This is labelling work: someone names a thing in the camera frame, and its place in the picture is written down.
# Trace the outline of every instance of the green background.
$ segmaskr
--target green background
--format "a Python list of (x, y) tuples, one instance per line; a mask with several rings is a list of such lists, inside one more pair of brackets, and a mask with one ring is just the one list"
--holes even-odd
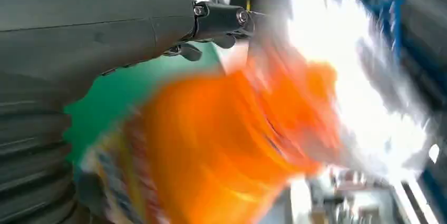
[(160, 57), (129, 69), (99, 77), (85, 98), (66, 108), (72, 127), (65, 138), (72, 144), (70, 160), (79, 162), (85, 149), (98, 136), (144, 101), (163, 81), (189, 72), (215, 69), (220, 63), (211, 44), (196, 43), (203, 56), (189, 62), (182, 56)]

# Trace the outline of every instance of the white light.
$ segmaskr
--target white light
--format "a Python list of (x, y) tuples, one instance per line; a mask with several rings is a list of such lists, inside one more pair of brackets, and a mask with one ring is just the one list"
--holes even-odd
[(339, 116), (355, 134), (350, 144), (352, 152), (359, 155), (355, 161), (370, 173), (405, 176), (407, 170), (402, 167), (423, 149), (426, 133), (409, 115), (390, 113), (359, 63), (360, 41), (378, 60), (390, 53), (375, 39), (374, 20), (356, 0), (328, 4), (325, 0), (291, 1), (290, 42), (307, 60), (328, 62), (337, 71)]
[(438, 160), (438, 156), (439, 156), (439, 146), (437, 144), (433, 145), (430, 148), (429, 156), (430, 156), (430, 159), (432, 159), (432, 161), (434, 163), (436, 163), (436, 161)]

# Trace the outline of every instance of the metal bolt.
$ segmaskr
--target metal bolt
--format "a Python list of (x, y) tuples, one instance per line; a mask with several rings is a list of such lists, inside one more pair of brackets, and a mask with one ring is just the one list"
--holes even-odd
[(196, 7), (194, 7), (194, 14), (196, 16), (204, 16), (205, 9), (202, 6), (196, 6)]
[(248, 22), (248, 13), (247, 11), (238, 12), (236, 18), (240, 25), (245, 25)]

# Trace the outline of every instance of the orange fabric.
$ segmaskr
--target orange fabric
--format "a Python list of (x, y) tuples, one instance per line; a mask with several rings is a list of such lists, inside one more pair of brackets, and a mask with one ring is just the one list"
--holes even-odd
[(250, 69), (197, 75), (165, 86), (143, 107), (150, 172), (172, 224), (254, 223), (289, 178), (319, 168), (299, 148), (288, 151), (305, 139), (287, 132), (319, 126), (304, 95), (330, 110), (335, 74), (300, 65), (308, 81), (301, 90), (270, 66), (269, 88), (255, 91)]

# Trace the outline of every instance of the robotic arm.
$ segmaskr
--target robotic arm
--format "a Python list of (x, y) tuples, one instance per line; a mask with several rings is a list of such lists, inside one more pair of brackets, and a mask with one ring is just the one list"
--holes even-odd
[(231, 47), (252, 16), (196, 0), (0, 0), (0, 223), (73, 218), (63, 108), (98, 76), (160, 55), (198, 60), (188, 41)]

